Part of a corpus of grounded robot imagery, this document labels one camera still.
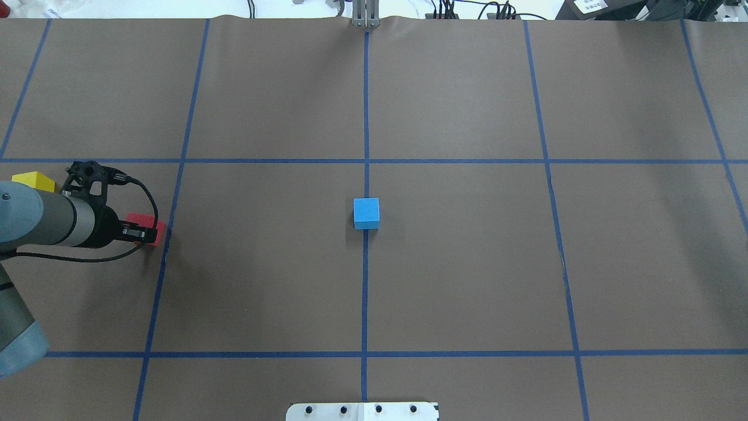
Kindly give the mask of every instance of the red block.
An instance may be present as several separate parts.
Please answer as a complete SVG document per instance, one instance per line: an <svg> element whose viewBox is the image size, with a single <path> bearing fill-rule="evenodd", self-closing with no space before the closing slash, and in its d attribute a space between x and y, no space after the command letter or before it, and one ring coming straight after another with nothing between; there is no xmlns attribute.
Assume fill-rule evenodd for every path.
<svg viewBox="0 0 748 421"><path fill-rule="evenodd" d="M0 0L0 18L8 17L8 15L10 15L10 7Z"/></svg>
<svg viewBox="0 0 748 421"><path fill-rule="evenodd" d="M148 228L153 226L153 215L143 215L142 213L130 212L125 217L125 220ZM158 246L161 243L161 238L166 232L166 224L159 221L159 224L156 225L156 229L159 233L156 234L156 241L153 243L154 246Z"/></svg>

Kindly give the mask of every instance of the grid line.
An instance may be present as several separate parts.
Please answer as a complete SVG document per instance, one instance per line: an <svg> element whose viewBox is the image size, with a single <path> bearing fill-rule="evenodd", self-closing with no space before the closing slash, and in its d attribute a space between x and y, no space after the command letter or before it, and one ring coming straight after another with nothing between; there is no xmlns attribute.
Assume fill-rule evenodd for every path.
<svg viewBox="0 0 748 421"><path fill-rule="evenodd" d="M683 41L686 43L686 51L688 52L688 61L691 64L691 70L693 71L693 80L696 82L696 87L699 89L699 96L702 99L702 104L704 104L704 111L706 112L706 116L709 120L709 127L711 127L711 133L714 135L714 141L717 143L717 149L720 151L720 157L722 158L722 163L725 166L725 173L727 174L727 180L730 183L730 189L732 189L732 195L735 198L735 204L738 206L738 213L741 215L741 220L743 221L743 229L745 230L746 234L748 234L748 218L746 218L746 211L743 209L743 202L741 201L741 195L738 193L738 188L735 186L735 179L732 177L732 171L730 171L730 163L727 160L727 155L725 154L725 148L722 145L722 140L720 139L720 133L717 131L717 124L714 122L714 116L711 114L711 107L709 106L709 101L706 99L706 94L704 93L704 87L701 83L701 78L699 78L699 71L696 69L696 61L693 59L693 51L691 50L691 42L688 39L688 30L686 29L686 21L684 19L681 19L681 31L683 32Z"/></svg>
<svg viewBox="0 0 748 421"><path fill-rule="evenodd" d="M544 158L0 158L0 163L71 163L72 161L97 161L99 163L135 164L535 164L544 165ZM548 158L553 165L723 165L725 160L647 160L601 158ZM727 163L745 165L748 160L727 160Z"/></svg>
<svg viewBox="0 0 748 421"><path fill-rule="evenodd" d="M132 412L132 420L138 421L140 418L141 405L143 403L143 393L145 391L145 381L148 376L148 364L150 362L150 353L153 346L153 335L156 331L156 319L159 314L159 303L161 301L161 293L164 285L164 275L166 274L166 259L169 254L169 246L171 245L171 234L174 228L174 217L177 213L177 204L180 198L180 188L182 186L182 176L185 168L185 158L187 157L187 149L189 147L189 136L192 126L192 116L194 114L194 105L197 102L197 92L200 88L200 73L203 69L203 60L205 59L205 48L208 41L208 32L210 30L210 19L205 19L205 26L203 28L203 42L200 45L200 55L197 59L197 70L194 76L194 86L192 88L192 96L190 99L189 113L187 115L187 124L185 127L185 137L182 144L182 155L180 157L180 167L177 171L177 182L174 186L174 196L171 200L171 214L169 215L169 223L166 231L166 239L164 240L164 253L161 258L161 267L159 269L159 280L156 283L156 293L153 295L153 309L151 310L150 324L148 327L148 337L145 345L145 352L143 356L143 365L141 367L140 381L138 382L138 392L135 396L135 407Z"/></svg>
<svg viewBox="0 0 748 421"><path fill-rule="evenodd" d="M364 32L364 198L369 197L369 31ZM361 274L361 401L369 400L369 230L364 230Z"/></svg>
<svg viewBox="0 0 748 421"><path fill-rule="evenodd" d="M18 118L18 113L21 112L21 105L23 105L23 99L26 97L26 91L28 90L28 85L31 83L31 78L34 75L34 70L37 68L39 57L42 55L42 48L44 48L44 42L46 41L47 34L49 34L50 26L52 26L52 20L47 19L47 23L44 26L44 32L42 32L42 37L41 39L39 39L39 46L37 46L37 51L34 53L34 60L31 61L31 66L28 68L28 73L26 74L26 80L23 82L21 93L18 95L16 108L13 110L13 115L10 117L10 123L7 126L7 131L5 132L5 137L3 138L2 146L0 146L0 158L2 158L5 155L5 149L7 149L7 144L8 142L10 142L10 135L13 134L13 127L15 127L16 125L16 119Z"/></svg>
<svg viewBox="0 0 748 421"><path fill-rule="evenodd" d="M533 45L530 41L530 29L527 21L524 20L524 39L527 44L527 60L530 65L530 78L533 82L533 96L535 97L535 110L538 118L538 128L540 132L540 144L543 150L543 159L545 161L545 178L548 182L548 195L551 200L551 213L554 217L554 230L556 232L556 243L561 257L561 266L563 273L563 284L566 295L566 311L568 314L568 325L571 331L571 345L574 347L574 363L577 369L577 385L579 386L579 396L582 406L582 416L584 421L589 421L589 408L587 406L587 392L584 386L584 372L582 370L582 358L579 354L579 340L577 338L577 324L574 320L574 304L571 300L571 286L568 282L568 271L566 270L566 255L563 249L563 237L561 235L561 224L559 222L558 207L556 206L556 193L554 192L553 175L551 174L551 162L548 156L548 144L545 141L545 126L543 124L543 113L540 106L540 93L538 92L538 81L535 75L535 62L533 60Z"/></svg>
<svg viewBox="0 0 748 421"><path fill-rule="evenodd" d="M678 357L711 355L748 355L748 348L661 348L661 349L583 349L582 357ZM289 359L360 358L360 351L156 351L151 359ZM368 351L369 358L511 358L574 357L574 350L505 351ZM145 352L50 351L46 358L143 358Z"/></svg>

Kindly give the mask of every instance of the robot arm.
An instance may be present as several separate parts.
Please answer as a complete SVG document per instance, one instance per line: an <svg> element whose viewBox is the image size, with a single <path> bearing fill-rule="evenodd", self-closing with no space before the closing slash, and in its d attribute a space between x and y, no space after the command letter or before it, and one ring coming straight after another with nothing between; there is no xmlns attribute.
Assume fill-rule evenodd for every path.
<svg viewBox="0 0 748 421"><path fill-rule="evenodd" d="M0 261L17 256L84 263L112 261L155 241L158 209L140 181L94 161L76 161L67 172L61 194L0 181ZM117 213L106 206L108 187L129 183L139 185L147 194L154 210L153 227L120 221ZM95 184L100 184L97 194L92 192ZM17 251L27 244L100 248L113 240L139 244L121 255L100 259ZM0 264L0 379L32 364L48 350L49 343L41 327Z"/></svg>

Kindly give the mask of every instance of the metal bracket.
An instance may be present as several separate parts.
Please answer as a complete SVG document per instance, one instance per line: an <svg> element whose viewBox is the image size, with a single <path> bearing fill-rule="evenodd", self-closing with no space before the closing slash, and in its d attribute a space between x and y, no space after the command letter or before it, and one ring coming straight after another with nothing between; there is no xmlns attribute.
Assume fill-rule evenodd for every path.
<svg viewBox="0 0 748 421"><path fill-rule="evenodd" d="M380 402L294 404L286 421L438 421L439 404L432 402Z"/></svg>
<svg viewBox="0 0 748 421"><path fill-rule="evenodd" d="M353 0L351 23L357 28L379 26L379 0Z"/></svg>

